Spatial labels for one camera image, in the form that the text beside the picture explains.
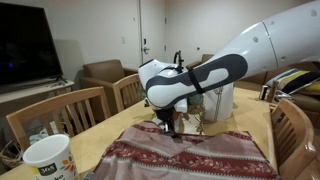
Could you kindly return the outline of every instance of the door handle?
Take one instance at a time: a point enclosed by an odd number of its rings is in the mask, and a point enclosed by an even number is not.
[[[150,48],[144,47],[142,50],[143,50],[144,54],[148,54],[148,53],[149,53]]]

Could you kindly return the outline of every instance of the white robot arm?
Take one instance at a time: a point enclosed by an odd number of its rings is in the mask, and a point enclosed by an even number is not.
[[[150,60],[139,67],[139,77],[151,104],[170,109],[182,99],[260,72],[320,61],[319,47],[320,1],[313,1],[249,27],[193,70],[177,74],[166,69],[172,64]]]

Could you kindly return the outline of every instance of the brown armchair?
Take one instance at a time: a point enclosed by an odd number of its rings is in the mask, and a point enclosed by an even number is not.
[[[80,79],[81,88],[103,86],[111,115],[117,114],[118,110],[112,84],[138,71],[122,67],[121,61],[118,59],[85,64],[83,70],[84,77]]]

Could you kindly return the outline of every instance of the red patterned fabric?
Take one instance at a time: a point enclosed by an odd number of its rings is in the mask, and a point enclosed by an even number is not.
[[[94,179],[280,179],[248,132],[172,138],[153,122],[127,130],[104,152]]]

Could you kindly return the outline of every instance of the tv screen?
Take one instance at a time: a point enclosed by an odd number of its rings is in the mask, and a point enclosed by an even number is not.
[[[0,3],[0,87],[62,75],[44,9]]]

